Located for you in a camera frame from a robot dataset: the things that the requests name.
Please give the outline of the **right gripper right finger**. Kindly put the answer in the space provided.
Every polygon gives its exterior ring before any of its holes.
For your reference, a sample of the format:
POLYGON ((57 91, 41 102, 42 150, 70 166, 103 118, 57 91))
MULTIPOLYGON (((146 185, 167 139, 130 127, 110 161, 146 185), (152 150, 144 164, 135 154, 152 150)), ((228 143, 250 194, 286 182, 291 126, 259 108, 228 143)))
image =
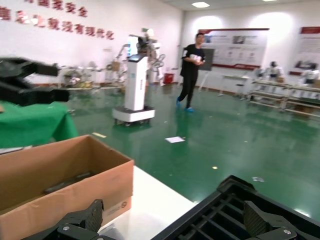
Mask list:
POLYGON ((245 201, 244 226, 253 240, 296 240, 298 234, 283 216, 267 213, 245 201))

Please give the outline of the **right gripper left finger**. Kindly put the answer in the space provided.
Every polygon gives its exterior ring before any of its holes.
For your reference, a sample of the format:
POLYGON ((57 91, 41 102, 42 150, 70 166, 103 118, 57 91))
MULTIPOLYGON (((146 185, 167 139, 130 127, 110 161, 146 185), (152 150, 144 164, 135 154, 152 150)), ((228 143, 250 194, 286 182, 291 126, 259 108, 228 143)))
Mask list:
POLYGON ((84 209, 67 213, 50 231, 47 240, 97 240, 103 221, 104 205, 94 200, 84 209))

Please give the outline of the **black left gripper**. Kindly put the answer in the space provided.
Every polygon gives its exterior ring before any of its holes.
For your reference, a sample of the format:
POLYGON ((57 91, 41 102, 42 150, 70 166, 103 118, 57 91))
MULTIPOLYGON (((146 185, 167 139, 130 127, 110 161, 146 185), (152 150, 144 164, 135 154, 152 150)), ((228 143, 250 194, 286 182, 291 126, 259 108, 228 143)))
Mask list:
POLYGON ((16 78, 25 78, 29 74, 57 76, 59 73, 55 65, 30 62, 21 57, 0 58, 0 100, 22 107, 35 104, 51 104, 53 102, 68 102, 70 92, 66 89, 51 87, 21 88, 4 82, 16 78))

